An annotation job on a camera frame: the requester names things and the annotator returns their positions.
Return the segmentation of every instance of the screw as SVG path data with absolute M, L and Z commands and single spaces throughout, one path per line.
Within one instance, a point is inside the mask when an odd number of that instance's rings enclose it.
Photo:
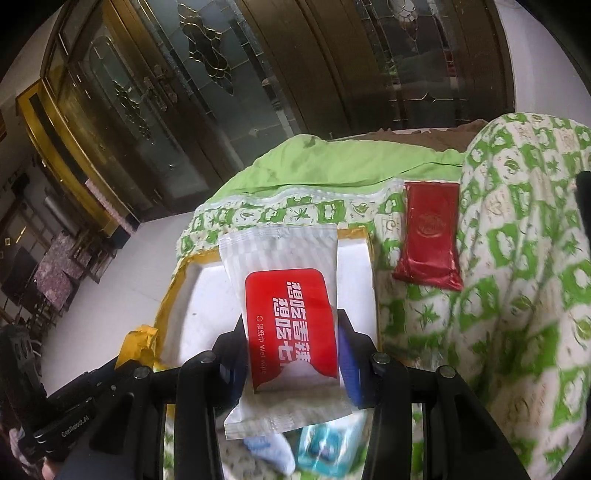
M 150 374 L 151 370 L 149 367 L 138 367 L 134 370 L 134 377 L 138 380 L 146 378 Z
M 386 365 L 390 363 L 390 356 L 383 352 L 374 353 L 372 355 L 372 359 L 374 359 L 374 362 L 376 362 L 378 365 Z
M 205 350 L 199 354 L 199 361 L 203 364 L 210 364 L 216 359 L 216 354 L 211 350 Z
M 439 368 L 439 374 L 445 378 L 453 378 L 456 376 L 456 371 L 453 367 L 449 365 L 443 365 Z

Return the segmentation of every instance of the green bedsheet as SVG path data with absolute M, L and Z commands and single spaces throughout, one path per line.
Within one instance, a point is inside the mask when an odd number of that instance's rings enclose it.
M 284 143 L 196 210 L 179 259 L 262 223 L 365 226 L 382 344 L 421 368 L 456 367 L 530 477 L 549 480 L 581 437 L 591 383 L 591 262 L 573 190 L 576 174 L 591 168 L 591 130 L 516 113 L 487 125 L 465 155 L 376 143 Z M 408 179 L 460 180 L 461 293 L 392 280 Z M 418 423 L 413 441 L 419 459 Z M 263 478 L 236 463 L 232 472 Z
M 339 193 L 369 193 L 385 180 L 459 181 L 464 154 L 374 140 L 327 142 L 297 135 L 257 159 L 209 200 L 235 194 L 268 196 L 280 187 L 308 185 Z

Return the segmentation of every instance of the brown cushion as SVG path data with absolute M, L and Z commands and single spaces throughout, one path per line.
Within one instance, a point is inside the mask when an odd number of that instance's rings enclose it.
M 370 132 L 356 137 L 357 140 L 385 140 L 388 142 L 404 143 L 408 145 L 420 145 L 432 148 L 435 151 L 443 152 L 448 148 L 465 152 L 476 134 L 487 124 L 485 120 L 474 120 L 469 124 L 459 127 L 448 128 L 447 130 L 429 130 L 410 134 L 400 134 L 390 129 L 380 129 L 377 132 Z

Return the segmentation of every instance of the red label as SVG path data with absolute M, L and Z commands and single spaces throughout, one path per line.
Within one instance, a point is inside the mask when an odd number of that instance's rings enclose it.
M 325 377 L 338 378 L 333 313 L 318 270 L 248 275 L 246 323 L 255 391 L 295 360 L 309 362 Z
M 397 280 L 461 290 L 457 261 L 457 183 L 406 182 L 407 236 L 394 270 Z

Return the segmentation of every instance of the white floor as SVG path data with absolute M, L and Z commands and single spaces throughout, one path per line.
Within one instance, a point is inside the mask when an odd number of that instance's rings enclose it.
M 175 245 L 192 213 L 141 225 L 99 284 L 85 279 L 70 310 L 43 342 L 43 384 L 53 393 L 119 353 L 125 335 L 151 325 L 174 267 Z

